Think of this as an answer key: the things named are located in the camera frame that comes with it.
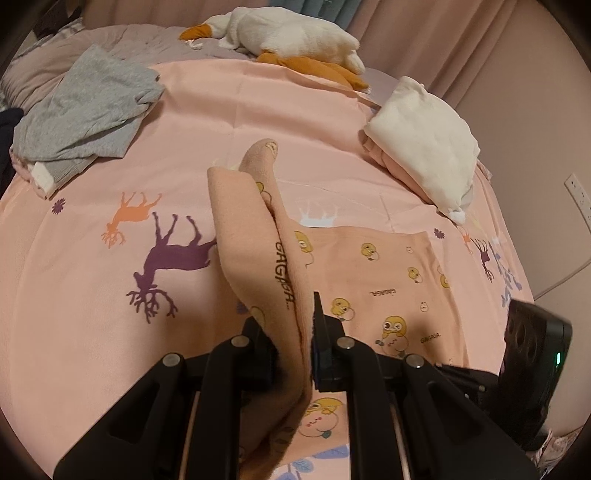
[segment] orange deer print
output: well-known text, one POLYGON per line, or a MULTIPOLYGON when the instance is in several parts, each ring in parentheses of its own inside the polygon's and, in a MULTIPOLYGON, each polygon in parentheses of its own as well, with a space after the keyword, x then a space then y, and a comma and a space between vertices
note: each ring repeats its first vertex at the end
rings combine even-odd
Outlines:
POLYGON ((148 203, 144 192, 141 192, 140 195, 142 196, 141 203, 130 207, 129 203, 135 196, 135 192, 131 194, 128 200, 125 200, 125 192, 121 194, 121 205, 119 205, 119 209, 115 212, 113 219, 107 223, 107 231, 101 236, 103 242, 109 248, 115 245, 118 239, 121 240, 119 242, 120 245, 125 243, 125 235, 118 228, 121 222, 143 222, 147 220, 148 215, 150 215, 150 209, 162 198, 162 194, 159 193, 155 201, 148 203))

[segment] electrical outlet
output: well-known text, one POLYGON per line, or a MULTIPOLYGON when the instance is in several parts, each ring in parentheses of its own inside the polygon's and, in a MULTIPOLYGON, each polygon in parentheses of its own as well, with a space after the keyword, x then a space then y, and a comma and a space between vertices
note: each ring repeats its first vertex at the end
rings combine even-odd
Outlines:
POLYGON ((564 182, 567 190, 569 191, 574 202, 577 204, 589 231, 591 231, 591 197, 587 195, 587 192, 579 182, 579 179, 574 173, 570 174, 570 177, 564 182))

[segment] pink quilt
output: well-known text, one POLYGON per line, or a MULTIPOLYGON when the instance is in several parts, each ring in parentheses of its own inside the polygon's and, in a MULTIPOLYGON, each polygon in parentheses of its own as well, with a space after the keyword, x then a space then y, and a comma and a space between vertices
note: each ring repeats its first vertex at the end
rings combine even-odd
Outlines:
MULTIPOLYGON (((125 158, 96 162, 49 202, 20 179, 0 201, 0 406, 46 472, 167 352, 200 355, 240 331, 206 170, 235 168, 265 137, 281 146, 275 176, 300 224, 428 233, 470 366, 498 371, 508 302, 532 297, 485 169, 456 228, 369 158, 372 105, 354 92, 241 60, 155 69, 166 91, 125 158)), ((275 476, 347 478, 348 449, 333 441, 296 433, 275 476)))

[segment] wall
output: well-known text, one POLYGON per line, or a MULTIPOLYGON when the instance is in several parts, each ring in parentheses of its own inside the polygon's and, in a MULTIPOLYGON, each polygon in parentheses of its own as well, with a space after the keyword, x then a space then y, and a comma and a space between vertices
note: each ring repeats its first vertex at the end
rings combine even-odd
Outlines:
MULTIPOLYGON (((591 193, 591 73, 535 0, 519 0, 490 58, 457 107, 478 139, 534 295, 591 257, 591 234, 564 186, 591 193)), ((574 339, 549 424, 591 411, 591 267, 538 302, 571 320, 574 339)))

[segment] metal screw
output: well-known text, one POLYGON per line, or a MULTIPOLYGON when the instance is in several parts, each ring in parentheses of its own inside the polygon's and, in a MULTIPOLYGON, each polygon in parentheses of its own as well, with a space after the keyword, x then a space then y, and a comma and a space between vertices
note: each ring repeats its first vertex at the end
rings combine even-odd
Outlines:
POLYGON ((169 353, 162 359, 162 363, 166 367, 176 367, 181 362, 181 357, 177 353, 169 353))
POLYGON ((237 348, 244 348, 248 346, 249 343, 251 343, 250 338, 244 335, 236 335, 232 338, 232 345, 237 348))
POLYGON ((351 350, 355 346, 355 340, 351 337, 340 337, 337 339, 336 344, 345 350, 351 350))
POLYGON ((425 359, 416 353, 407 355, 404 361, 413 368, 421 368, 425 364, 425 359))

